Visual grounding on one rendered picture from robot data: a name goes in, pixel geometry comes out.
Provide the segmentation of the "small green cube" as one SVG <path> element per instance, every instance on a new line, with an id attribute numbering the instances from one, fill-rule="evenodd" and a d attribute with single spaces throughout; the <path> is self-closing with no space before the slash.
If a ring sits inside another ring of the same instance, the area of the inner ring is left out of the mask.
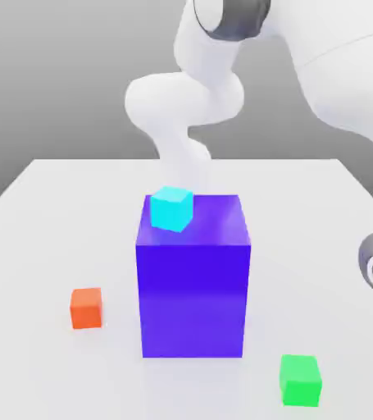
<path id="1" fill-rule="evenodd" d="M 323 382 L 315 356 L 283 354 L 280 360 L 279 380 L 283 405 L 319 405 Z"/>

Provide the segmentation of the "large blue box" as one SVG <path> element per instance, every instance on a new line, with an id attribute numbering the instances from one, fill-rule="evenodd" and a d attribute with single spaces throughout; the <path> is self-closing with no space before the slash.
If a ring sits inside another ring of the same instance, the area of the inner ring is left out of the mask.
<path id="1" fill-rule="evenodd" d="M 145 358 L 239 358 L 251 240 L 236 195 L 197 195 L 180 232 L 155 228 L 150 199 L 135 244 Z"/>

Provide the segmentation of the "small cyan cube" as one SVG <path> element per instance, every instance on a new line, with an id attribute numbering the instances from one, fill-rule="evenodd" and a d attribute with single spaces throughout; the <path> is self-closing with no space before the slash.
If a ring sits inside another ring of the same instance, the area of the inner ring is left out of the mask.
<path id="1" fill-rule="evenodd" d="M 164 186 L 150 198 L 152 227 L 182 232 L 193 219 L 193 192 Z"/>

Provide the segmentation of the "small orange cube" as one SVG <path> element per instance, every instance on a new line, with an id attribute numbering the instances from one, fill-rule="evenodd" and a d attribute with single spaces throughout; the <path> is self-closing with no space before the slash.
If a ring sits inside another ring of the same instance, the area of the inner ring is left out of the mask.
<path id="1" fill-rule="evenodd" d="M 74 289 L 70 302 L 71 324 L 75 330 L 102 327 L 100 288 Z"/>

